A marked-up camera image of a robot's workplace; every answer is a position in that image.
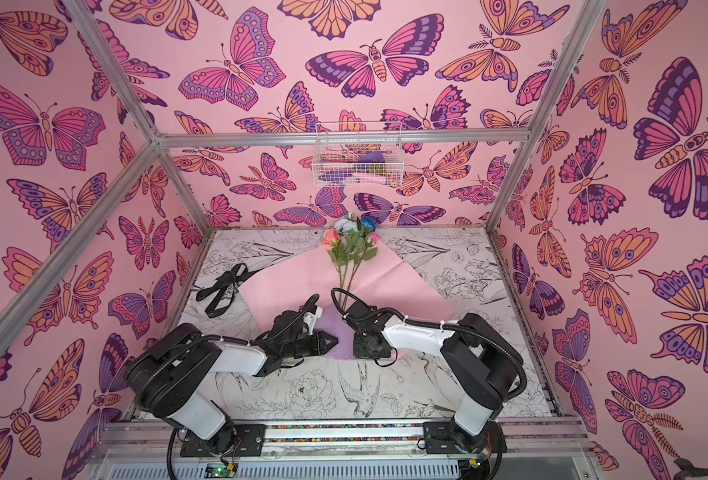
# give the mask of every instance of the purple object in basket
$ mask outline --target purple object in basket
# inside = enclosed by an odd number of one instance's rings
[[[371,154],[363,155],[357,160],[360,164],[384,164],[386,159],[383,158],[383,152],[380,150],[374,151]]]

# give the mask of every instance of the butterfly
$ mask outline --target butterfly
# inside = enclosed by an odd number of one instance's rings
[[[135,338],[140,339],[151,327],[151,319],[161,323],[167,320],[167,300],[175,286],[175,271],[162,274],[159,281],[151,284],[146,296],[139,293],[124,293],[109,303],[109,315],[118,319],[119,325],[131,325]]]
[[[475,205],[489,205],[495,201],[495,193],[501,189],[506,177],[508,164],[506,155],[495,157],[487,166],[487,179],[478,178],[479,185],[456,188],[450,192],[450,198],[460,198],[461,202],[470,200]]]
[[[642,45],[657,35],[666,25],[682,11],[687,0],[663,0],[648,5],[634,21],[634,16],[628,14],[617,24],[610,23],[610,10],[605,10],[602,18],[602,43],[609,53],[623,60]],[[629,83],[629,75],[624,67],[639,59],[642,52],[630,55],[621,63],[616,58],[605,58],[599,62],[599,68],[608,73],[595,78],[580,88],[570,107],[574,107],[581,99],[585,99],[589,108],[594,110],[599,106],[599,118],[618,129],[626,128],[627,108],[624,91],[614,73],[618,72],[624,83]]]
[[[618,390],[613,397],[618,400],[604,401],[610,415],[616,422],[622,422],[624,438],[647,462],[650,473],[658,480],[670,480],[669,470],[656,445],[656,439],[666,453],[678,458],[659,426],[684,430],[672,416],[665,413],[650,415],[646,408],[661,409],[675,404],[685,394],[685,386],[670,376],[650,379],[637,370],[629,370],[624,379],[620,372],[608,372],[608,380]],[[655,438],[650,436],[644,424],[652,427]]]
[[[375,96],[375,77],[385,82],[387,71],[391,72],[397,84],[406,87],[416,75],[428,71],[428,62],[409,55],[428,56],[434,53],[437,42],[445,29],[445,18],[440,14],[429,14],[409,22],[386,40],[378,50],[372,45],[367,48],[367,55],[350,50],[327,52],[306,62],[306,70],[312,77],[331,87],[338,87],[344,80],[341,93],[346,98],[359,94]]]
[[[9,428],[0,428],[0,478],[10,460],[13,448],[13,434],[18,435],[22,449],[30,456],[42,456],[42,436],[33,420],[39,422],[57,422],[69,416],[79,405],[82,395],[82,385],[76,383],[79,368],[84,357],[84,340],[78,339],[66,347],[58,357],[42,381],[42,385],[31,399],[27,411],[23,409],[26,404],[26,389],[33,377],[42,369],[36,369],[31,380],[23,389],[22,403],[8,416],[0,418],[9,419]]]
[[[530,198],[530,212],[537,220],[541,221],[540,224],[530,229],[530,235],[543,233],[535,250],[538,263],[543,266],[551,265],[561,276],[570,278],[573,275],[573,271],[570,268],[568,255],[564,253],[564,249],[559,244],[557,237],[551,233],[551,230],[556,230],[557,232],[559,230],[554,227],[554,222],[548,218],[549,210],[551,210],[551,200],[554,198],[554,183],[554,166],[552,165],[546,170],[541,187]],[[554,215],[557,214],[558,207],[559,198],[557,198],[557,206],[554,207]],[[562,241],[566,241],[564,235],[562,235]]]
[[[513,120],[502,114],[498,110],[493,110],[492,108],[485,108],[482,113],[479,114],[479,119],[482,120],[482,126],[485,128],[525,128],[530,124],[530,120],[533,117],[532,110],[524,112],[519,117],[511,111],[508,111],[513,116]],[[497,141],[488,141],[488,145],[495,145]]]
[[[196,0],[196,3],[207,8],[208,11],[229,19],[215,0]],[[109,13],[117,20],[134,24],[146,24],[152,27],[164,25],[175,11],[175,16],[165,28],[167,35],[178,40],[191,40],[196,35],[199,22],[190,0],[163,0],[162,2],[148,2],[146,0],[113,0],[109,6]]]
[[[287,190],[295,190],[295,184],[287,180],[290,176],[287,170],[280,168],[276,164],[276,160],[269,154],[262,154],[260,166],[263,170],[261,175],[260,170],[249,165],[248,168],[253,171],[254,177],[245,177],[239,175],[239,178],[245,182],[259,182],[257,184],[242,184],[231,187],[230,190],[237,195],[252,195],[255,198],[263,200],[265,197],[271,197],[272,200],[282,201],[285,196],[282,195]]]
[[[269,16],[250,7],[231,31],[229,52],[233,62],[224,52],[224,67],[191,72],[180,82],[178,90],[189,100],[202,98],[214,104],[225,99],[242,110],[249,110],[258,101],[258,92],[251,85],[257,82],[271,88],[286,78],[269,57],[274,43],[269,34]]]
[[[365,212],[362,216],[372,218],[378,225],[388,219],[390,222],[396,220],[398,226],[419,226],[421,222],[431,222],[446,213],[444,208],[438,206],[394,206],[387,199],[373,194],[355,194],[354,203],[359,211]]]
[[[122,417],[122,410],[111,407],[116,405],[122,397],[117,393],[128,387],[127,368],[135,361],[129,355],[127,345],[118,333],[112,333],[106,340],[100,355],[99,389],[100,395],[92,394],[92,404],[97,407],[92,415],[87,417],[84,425],[76,434],[71,450],[66,456],[63,466],[62,480],[73,480],[79,472],[90,462],[98,438],[107,423],[117,422]]]
[[[175,263],[178,268],[178,278],[180,279],[180,286],[183,286],[183,283],[189,276],[189,272],[191,272],[191,262],[187,262],[186,259],[183,258],[183,255],[180,254],[180,252],[176,252]]]
[[[167,102],[163,101],[161,98],[157,97],[155,94],[147,91],[144,88],[140,88],[138,85],[143,85],[144,82],[138,77],[144,78],[167,78],[169,73],[157,68],[143,60],[138,60],[137,58],[130,58],[127,49],[118,40],[110,25],[101,21],[96,20],[98,28],[102,33],[103,37],[109,43],[111,51],[113,52],[119,65],[122,67],[129,83],[132,85],[132,89],[138,95],[140,101],[144,104],[153,104],[160,107],[166,107]],[[103,71],[103,67],[98,62],[98,59],[92,53],[90,46],[84,41],[82,34],[79,34],[79,39],[82,41],[82,46],[84,47],[87,55],[90,57],[90,62],[92,67],[95,68],[96,72],[92,75],[92,100],[99,101],[103,96],[111,89],[111,96],[116,96],[116,90],[111,85],[109,78],[106,76],[106,72]],[[119,123],[124,124],[125,118],[127,118],[127,109],[125,108],[122,100],[117,98],[116,100],[116,112],[118,113]]]
[[[343,38],[352,22],[372,20],[381,0],[282,0],[277,9],[289,17],[313,17],[311,31],[332,40]]]
[[[535,342],[538,344],[538,350],[540,350],[541,355],[546,355],[546,351],[548,350],[548,337],[546,337],[546,334],[538,335],[536,332]]]
[[[657,275],[640,270],[640,274],[646,275],[653,281],[653,293],[666,302],[688,311],[663,312],[661,315],[685,322],[696,321],[664,332],[660,336],[663,348],[652,357],[662,358],[672,355],[677,360],[695,364],[705,357],[704,371],[708,373],[708,256],[693,260],[687,266],[687,273],[690,277],[683,271]]]
[[[180,241],[183,242],[183,246],[191,249],[191,245],[202,243],[202,232],[199,231],[199,227],[191,220],[183,216],[176,216],[175,226],[180,230]]]
[[[274,225],[274,222],[272,222],[270,218],[256,210],[253,210],[253,222],[255,223],[255,225],[253,226],[257,226],[258,228],[269,228],[271,226],[278,226]]]
[[[471,155],[474,154],[474,150],[476,150],[476,148],[477,142],[475,141],[466,141],[462,144],[458,144],[455,148],[447,152],[433,169],[431,168],[431,161],[434,159],[434,155],[432,155],[431,159],[428,161],[428,166],[423,167],[423,171],[421,173],[404,173],[404,177],[402,178],[402,186],[397,188],[397,193],[405,196],[415,195],[417,192],[421,191],[424,178],[431,188],[438,192],[440,191],[440,184],[439,179],[435,176],[435,174],[442,178],[448,178],[449,180],[464,178],[468,175],[468,172],[471,171],[471,165],[466,164],[471,159]]]
[[[224,194],[213,197],[210,200],[210,208],[211,210],[208,210],[205,206],[205,218],[213,228],[223,228],[242,218],[238,210],[229,206],[229,199]]]
[[[349,211],[343,206],[346,195],[343,187],[322,187],[314,198],[314,203],[309,199],[308,206],[290,206],[274,214],[280,222],[291,224],[306,224],[309,226],[327,225],[327,216],[340,218]]]
[[[596,442],[589,442],[592,452],[597,455],[597,460],[599,460],[599,466],[605,472],[610,470],[615,470],[618,468],[618,460],[614,456],[611,456],[607,450],[604,449],[600,444]]]
[[[530,296],[530,311],[543,320],[544,315],[554,316],[564,310],[562,296],[548,283],[536,280],[538,274],[530,267],[522,248],[514,244],[511,247],[511,260],[513,268],[513,281],[517,284],[519,294]]]
[[[28,215],[37,220],[43,219],[42,229],[50,239],[52,253],[105,193],[107,179],[105,173],[94,175],[79,190],[76,198],[73,198],[73,187],[71,196],[61,188],[66,195],[64,198],[49,188],[28,180],[10,178],[7,184],[28,210]]]
[[[445,88],[437,97],[437,101],[434,102],[431,116],[428,118],[426,118],[428,116],[428,104],[426,104],[426,116],[419,114],[415,108],[412,109],[421,120],[404,111],[389,109],[383,110],[381,121],[389,123],[385,127],[386,130],[398,130],[400,124],[401,128],[405,130],[428,130],[432,128],[455,130],[466,128],[466,119],[463,117],[466,114],[466,108],[470,107],[471,104],[461,96],[461,93],[463,91],[453,85]],[[414,154],[423,148],[423,144],[403,144],[402,148],[405,152]]]
[[[538,148],[535,153],[541,153],[541,164],[547,164],[551,160],[551,154],[557,150],[561,150],[567,146],[570,141],[570,134],[563,130],[554,130],[559,128],[559,125],[551,125],[549,120],[546,128],[541,132],[541,138],[538,139]]]
[[[10,288],[15,292],[20,292],[25,285],[31,282],[33,274],[42,265],[42,262],[33,255],[14,246],[7,248],[7,255],[3,257],[2,261],[7,267],[4,276],[10,281]],[[63,280],[62,283],[55,285],[55,288],[28,321],[33,332],[23,342],[23,345],[30,345],[35,334],[45,332],[52,326],[58,326],[66,316],[70,317],[74,323],[89,322],[93,329],[98,328],[92,317],[100,306],[100,294],[106,289],[112,272],[112,264],[111,252],[104,252],[85,266],[82,273],[76,277],[76,281],[73,281],[78,268],[78,265],[75,265],[71,279],[69,281]]]
[[[278,115],[275,115],[276,118],[243,118],[242,120],[236,120],[234,124],[251,134],[329,131],[329,129],[320,125],[313,110],[314,104],[311,102],[311,97],[306,92],[303,82],[298,82],[292,86],[290,93],[287,94],[284,116],[279,113],[279,107],[277,107],[276,112]],[[287,150],[292,147],[279,146],[279,148],[282,150],[282,155],[287,158]]]
[[[0,40],[25,70],[45,77],[55,66],[46,54],[66,40],[68,27],[41,12],[0,13]]]
[[[519,6],[518,0],[511,0],[505,4],[497,0],[481,0],[481,4],[484,16],[487,17],[492,29],[496,34],[503,36],[540,32],[562,18],[570,9],[570,5],[564,5],[550,15],[546,15],[541,14],[532,2],[525,2]],[[490,45],[502,52],[513,52],[521,48],[519,42],[511,38],[493,38],[493,32],[484,24],[479,24],[479,31],[487,40],[472,43],[469,45],[470,49]],[[503,78],[508,80],[508,91],[516,90],[517,67],[508,57],[496,52],[494,48],[486,48],[446,64],[436,72],[437,78],[446,78],[455,82],[468,82],[480,75],[484,81]]]
[[[522,176],[517,182],[517,186],[514,187],[513,193],[511,194],[511,200],[506,204],[506,216],[509,220],[513,221],[514,225],[519,226],[519,231],[524,230],[524,210],[522,210],[522,192],[527,188],[527,184],[530,183],[530,179],[533,177],[533,168],[528,166],[527,169],[522,172]]]
[[[66,108],[52,119],[46,111],[37,115],[0,85],[0,131],[14,165],[41,165],[54,147],[63,167],[85,170],[86,147],[97,145],[98,135],[105,129],[103,117],[86,108]]]
[[[583,234],[580,238],[586,244],[584,252],[589,271],[583,275],[580,288],[573,290],[573,294],[583,293],[584,300],[589,306],[597,306],[604,322],[615,334],[620,335],[625,342],[637,343],[637,331],[634,329],[631,314],[613,283],[618,286],[619,276],[631,276],[617,272],[636,264],[645,256],[658,240],[658,234],[651,232],[649,228],[633,228],[612,235],[609,240],[605,240],[601,235],[595,236],[590,242]],[[618,288],[629,294],[620,286]]]
[[[597,433],[597,409],[586,380],[581,375],[586,365],[580,364],[589,350],[591,340],[589,315],[578,309],[574,317],[568,317],[564,330],[551,330],[551,336],[554,350],[562,356],[562,360],[554,364],[557,383],[570,393],[573,408],[584,420],[586,429]]]
[[[143,270],[143,267],[148,264],[153,264],[154,268],[157,268],[162,260],[161,254],[164,252],[169,222],[163,221],[154,230],[155,223],[156,221],[152,217],[151,224],[146,229],[143,218],[140,216],[138,217],[138,226],[135,226],[127,218],[119,215],[118,227],[127,237],[127,253],[135,255],[135,266],[138,270]]]
[[[642,118],[634,125],[637,138],[634,158],[644,160],[663,154],[655,168],[673,165],[647,192],[650,197],[664,202],[664,212],[671,218],[682,216],[687,210],[695,173],[693,215],[708,220],[708,150],[698,150],[708,140],[708,131],[693,135],[700,120],[702,97],[698,71],[690,60],[679,57],[666,69],[647,103],[650,113],[674,129],[654,118]],[[681,143],[680,135],[689,138]],[[695,150],[698,151],[693,155],[693,172],[688,155]]]
[[[596,174],[604,164],[602,162],[597,165],[597,161],[602,154],[607,133],[604,128],[595,129],[590,137],[580,138],[575,153],[570,154],[559,169],[559,180],[563,184],[579,182],[570,189],[570,194],[578,194],[568,207],[568,220],[573,224],[585,224],[590,218],[601,225],[610,214],[618,212],[626,201],[626,197],[617,188],[592,184],[595,180],[607,177],[592,176],[592,170]]]

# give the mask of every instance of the bird illustration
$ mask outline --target bird illustration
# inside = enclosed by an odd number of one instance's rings
[[[372,414],[372,410],[375,408],[375,402],[378,400],[378,391],[381,389],[381,378],[378,376],[378,385],[375,388],[375,393],[370,394],[370,390],[367,387],[367,364],[365,364],[365,370],[362,371],[361,363],[357,362],[357,368],[359,369],[359,389],[354,389],[349,383],[343,378],[341,373],[341,368],[338,366],[338,376],[341,379],[341,390],[343,390],[343,397],[346,398],[350,403],[355,403],[356,408],[354,408],[354,417],[368,418]]]
[[[441,379],[437,378],[437,370],[442,370],[445,375],[447,375],[448,379],[451,379],[453,383],[455,383],[455,386],[460,387],[458,385],[457,380],[455,379],[455,376],[452,374],[450,369],[448,369],[446,366],[442,365],[439,362],[438,357],[433,356],[433,355],[426,355],[425,353],[418,353],[417,358],[420,360],[423,360],[426,362],[426,364],[423,366],[423,371],[426,372],[426,376],[428,377],[428,380],[431,382],[431,384],[434,386],[434,388],[437,389],[439,393],[442,394],[443,397],[445,397],[447,400],[450,399],[450,397],[447,396],[446,390],[447,387],[449,386],[447,384],[446,380],[443,380],[442,383],[445,383],[445,387],[442,387],[439,385],[439,381]]]

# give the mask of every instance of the enclosure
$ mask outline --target enclosure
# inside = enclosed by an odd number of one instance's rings
[[[162,461],[124,366],[180,322],[254,338],[195,292],[348,212],[427,288],[383,301],[521,353],[502,478],[708,467],[708,2],[0,0],[0,478]],[[277,462],[411,461],[462,389],[403,353],[205,385]],[[311,445],[333,421],[385,429]]]

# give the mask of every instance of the black ribbon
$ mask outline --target black ribbon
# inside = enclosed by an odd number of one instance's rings
[[[201,302],[202,300],[205,300],[205,298],[207,298],[208,296],[217,292],[215,294],[215,298],[213,298],[213,301],[211,301],[209,305],[207,305],[207,308],[205,308],[205,313],[209,318],[221,316],[223,313],[225,313],[226,310],[229,309],[231,304],[234,302],[234,296],[236,295],[236,290],[238,289],[238,286],[246,282],[247,279],[249,279],[254,274],[257,274],[259,271],[260,270],[248,272],[247,265],[236,264],[230,271],[225,272],[224,274],[219,276],[213,286],[198,291],[196,293],[196,301]],[[229,300],[229,304],[224,307],[217,308],[218,304],[221,300],[223,300],[223,296],[229,288],[231,289],[231,300]]]

